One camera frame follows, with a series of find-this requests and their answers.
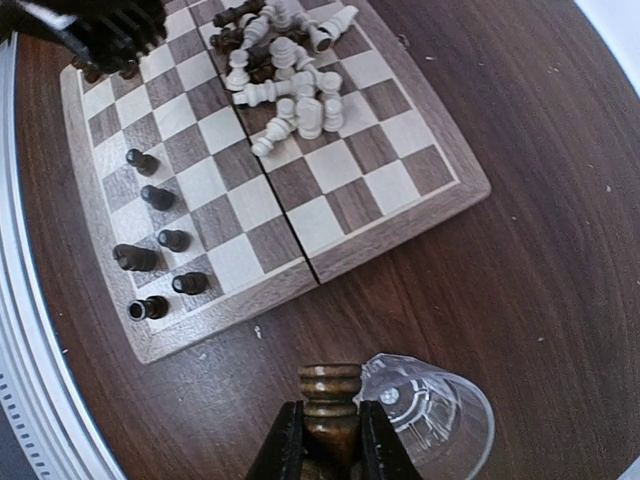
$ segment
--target pile of chess pieces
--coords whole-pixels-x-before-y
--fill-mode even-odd
[[[144,177],[151,177],[160,165],[157,158],[145,155],[136,149],[127,153],[126,161]],[[152,185],[142,187],[140,197],[151,208],[162,212],[170,210],[176,203],[174,193]],[[162,230],[158,234],[157,241],[161,247],[181,253],[189,249],[191,237],[182,230]],[[113,259],[122,270],[131,272],[153,271],[157,268],[159,260],[154,250],[125,244],[116,245],[113,249]],[[174,277],[171,286],[179,294],[200,295],[209,288],[209,279],[202,272],[189,272]],[[145,300],[134,300],[127,307],[127,314],[134,322],[146,319],[158,320],[167,315],[168,311],[169,302],[159,295]]]
[[[276,116],[253,144],[256,156],[267,156],[295,130],[301,138],[314,140],[323,130],[342,128],[343,79],[336,72],[320,72],[302,44],[309,42],[315,53],[330,49],[357,14],[357,8],[344,7],[318,24],[305,11],[289,12],[284,0],[248,0],[215,16],[213,24],[222,30],[211,44],[229,55],[225,85],[234,92],[234,104],[276,102]]]

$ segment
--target chessboard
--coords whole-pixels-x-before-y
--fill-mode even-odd
[[[490,185],[466,141],[402,44],[366,0],[286,0],[322,22],[359,9],[334,48],[315,55],[338,72],[345,123],[305,140],[294,132],[258,159],[251,144],[274,104],[233,105],[227,57],[210,46],[216,13],[238,0],[173,0],[168,37],[133,80],[88,84],[61,74],[72,163],[99,268],[137,358],[188,347],[316,288],[485,198]],[[130,149],[160,168],[139,175]],[[166,212],[140,189],[176,195]],[[183,253],[161,248],[159,231],[191,237]],[[116,244],[156,251],[151,272],[126,272]],[[176,294],[176,275],[203,272],[209,288]],[[132,322],[134,299],[161,295],[169,313]]]

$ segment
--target wooden table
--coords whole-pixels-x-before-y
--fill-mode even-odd
[[[305,363],[462,374],[497,418],[481,478],[614,478],[640,452],[640,103],[572,2],[372,0],[487,172],[477,207],[255,321],[134,359],[73,180],[61,49],[22,39],[18,145],[61,345],[131,479],[242,478]],[[262,338],[254,333],[260,326]]]

